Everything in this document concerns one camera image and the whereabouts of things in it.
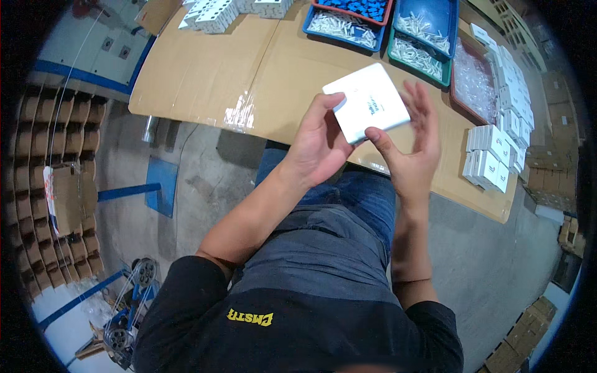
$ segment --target white wall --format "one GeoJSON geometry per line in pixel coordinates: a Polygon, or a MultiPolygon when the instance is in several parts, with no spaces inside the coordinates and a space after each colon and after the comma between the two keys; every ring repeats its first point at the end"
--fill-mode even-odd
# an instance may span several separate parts
{"type": "MultiPolygon", "coordinates": [[[[82,291],[66,285],[60,285],[56,289],[52,287],[45,289],[35,297],[32,304],[35,319],[40,322],[80,293],[82,291]]],[[[89,317],[83,311],[84,308],[82,303],[78,304],[50,324],[44,334],[62,364],[67,364],[75,356],[75,352],[93,336],[89,317]]],[[[73,373],[123,372],[120,366],[110,360],[106,352],[84,360],[75,360],[70,365],[69,371],[73,373]]]]}

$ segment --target plastic bag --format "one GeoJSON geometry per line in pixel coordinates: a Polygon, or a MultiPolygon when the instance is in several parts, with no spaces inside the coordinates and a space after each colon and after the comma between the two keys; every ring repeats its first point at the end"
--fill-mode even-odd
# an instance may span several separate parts
{"type": "Polygon", "coordinates": [[[454,54],[454,85],[456,99],[471,108],[490,124],[496,122],[497,92],[490,85],[482,63],[468,54],[458,38],[454,54]]]}

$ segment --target stack of white boxes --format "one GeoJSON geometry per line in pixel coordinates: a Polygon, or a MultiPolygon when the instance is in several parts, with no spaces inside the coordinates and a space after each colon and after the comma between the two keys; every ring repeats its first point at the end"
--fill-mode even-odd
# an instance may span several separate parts
{"type": "Polygon", "coordinates": [[[255,0],[253,9],[261,18],[282,19],[293,2],[294,0],[255,0]]]}
{"type": "Polygon", "coordinates": [[[506,193],[510,171],[510,144],[494,125],[469,130],[462,176],[485,190],[506,193]]]}
{"type": "Polygon", "coordinates": [[[234,0],[199,0],[184,16],[179,29],[223,33],[239,15],[234,0]]]}
{"type": "Polygon", "coordinates": [[[179,29],[223,33],[240,13],[282,19],[293,3],[294,0],[184,0],[188,13],[179,29]]]}
{"type": "MultiPolygon", "coordinates": [[[[498,89],[498,118],[496,125],[501,132],[504,146],[510,148],[508,159],[499,159],[499,161],[507,167],[510,173],[519,174],[524,169],[525,154],[527,147],[530,145],[531,131],[535,128],[527,83],[524,80],[522,70],[504,46],[498,46],[495,40],[490,38],[487,32],[477,25],[471,23],[470,29],[475,38],[485,45],[489,51],[485,58],[490,62],[495,87],[498,89]]],[[[478,128],[472,129],[471,132],[475,132],[478,128]]],[[[476,150],[470,149],[471,154],[467,155],[467,163],[469,158],[471,162],[475,160],[473,152],[476,150]]],[[[463,175],[465,177],[467,175],[475,176],[472,171],[467,170],[466,164],[463,175]]],[[[472,176],[467,177],[467,179],[477,184],[478,177],[472,176]]]]}

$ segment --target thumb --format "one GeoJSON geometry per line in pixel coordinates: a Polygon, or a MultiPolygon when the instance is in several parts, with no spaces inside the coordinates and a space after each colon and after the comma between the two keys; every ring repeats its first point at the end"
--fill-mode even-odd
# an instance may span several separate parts
{"type": "Polygon", "coordinates": [[[396,148],[394,142],[385,131],[376,127],[369,127],[365,130],[365,135],[371,140],[377,150],[379,150],[390,169],[397,165],[396,163],[403,154],[396,148]]]}

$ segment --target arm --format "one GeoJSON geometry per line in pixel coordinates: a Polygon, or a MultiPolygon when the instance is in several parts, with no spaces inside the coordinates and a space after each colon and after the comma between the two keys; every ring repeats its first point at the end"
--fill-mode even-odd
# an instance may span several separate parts
{"type": "Polygon", "coordinates": [[[431,282],[427,251],[429,192],[439,162],[438,117],[425,88],[404,82],[402,95],[415,141],[410,154],[402,154],[382,130],[369,127],[367,137],[380,151],[390,170],[401,209],[392,244],[392,287],[404,309],[422,301],[438,301],[431,282]]]}
{"type": "Polygon", "coordinates": [[[343,93],[315,96],[284,160],[207,233],[195,255],[216,263],[230,279],[304,194],[342,167],[355,148],[331,111],[343,99],[343,93]]]}

